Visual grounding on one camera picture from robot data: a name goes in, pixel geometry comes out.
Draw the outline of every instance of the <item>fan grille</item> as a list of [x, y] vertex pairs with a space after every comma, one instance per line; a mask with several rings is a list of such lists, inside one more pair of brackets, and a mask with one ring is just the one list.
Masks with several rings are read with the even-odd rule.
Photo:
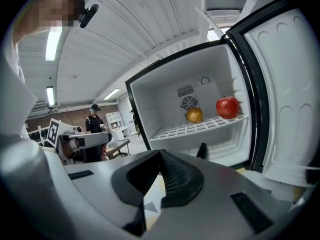
[[197, 102], [198, 101], [195, 97], [187, 96], [183, 98], [181, 107], [188, 111], [191, 108], [195, 108], [197, 106]]

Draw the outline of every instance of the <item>white wire shelf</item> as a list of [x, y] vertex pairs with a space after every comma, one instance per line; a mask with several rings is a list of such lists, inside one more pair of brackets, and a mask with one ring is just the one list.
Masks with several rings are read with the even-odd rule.
[[226, 127], [248, 118], [247, 115], [238, 114], [235, 118], [224, 119], [221, 116], [206, 117], [202, 122], [185, 122], [172, 126], [164, 126], [152, 136], [150, 141], [167, 140], [179, 138], [187, 135], [197, 134], [199, 132], [211, 131], [214, 129]]

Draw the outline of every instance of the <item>table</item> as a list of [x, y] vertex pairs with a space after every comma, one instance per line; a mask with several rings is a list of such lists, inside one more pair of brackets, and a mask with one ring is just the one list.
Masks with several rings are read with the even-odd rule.
[[[105, 152], [106, 156], [109, 157], [110, 159], [115, 159], [119, 156], [125, 157], [130, 155], [129, 146], [128, 146], [129, 143], [130, 143], [129, 139], [120, 139], [120, 140], [115, 140], [111, 143], [108, 143], [109, 148], [113, 148], [113, 149], [106, 151]], [[121, 153], [120, 149], [123, 148], [125, 145], [127, 146], [128, 153]]]

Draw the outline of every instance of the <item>ceiling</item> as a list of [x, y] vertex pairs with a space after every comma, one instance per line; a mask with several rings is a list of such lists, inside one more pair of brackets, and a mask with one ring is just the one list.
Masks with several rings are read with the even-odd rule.
[[[87, 7], [98, 4], [98, 12], [86, 28], [63, 30], [55, 61], [45, 60], [47, 32], [19, 44], [25, 82], [39, 102], [47, 101], [47, 86], [54, 87], [58, 107], [100, 102], [119, 88], [116, 98], [127, 91], [125, 81], [143, 68], [207, 40], [209, 24], [195, 11], [201, 0], [85, 2]], [[212, 15], [235, 9], [238, 16], [245, 2], [207, 0], [207, 9]]]

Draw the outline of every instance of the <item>mini fridge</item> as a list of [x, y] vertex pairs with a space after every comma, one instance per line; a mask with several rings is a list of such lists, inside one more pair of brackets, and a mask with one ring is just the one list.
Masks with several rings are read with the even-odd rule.
[[[320, 137], [320, 44], [303, 13], [276, 0], [250, 14], [217, 41], [202, 43], [149, 65], [126, 82], [149, 150], [196, 156], [258, 171], [308, 187]], [[216, 102], [239, 101], [224, 119]], [[199, 107], [203, 121], [186, 120]]]

